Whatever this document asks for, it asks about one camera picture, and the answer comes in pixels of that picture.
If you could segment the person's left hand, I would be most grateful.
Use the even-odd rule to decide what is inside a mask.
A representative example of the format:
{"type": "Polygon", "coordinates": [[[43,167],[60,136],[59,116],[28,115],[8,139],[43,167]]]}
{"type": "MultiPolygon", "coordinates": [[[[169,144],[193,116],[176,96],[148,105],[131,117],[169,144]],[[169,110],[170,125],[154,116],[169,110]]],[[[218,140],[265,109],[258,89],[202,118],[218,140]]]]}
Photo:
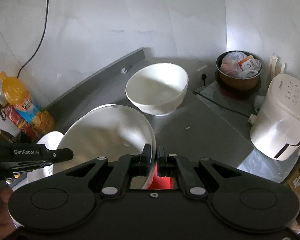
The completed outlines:
{"type": "Polygon", "coordinates": [[[12,193],[13,190],[9,186],[6,186],[0,193],[0,200],[2,201],[2,204],[0,204],[0,231],[4,233],[16,229],[7,208],[12,193]]]}

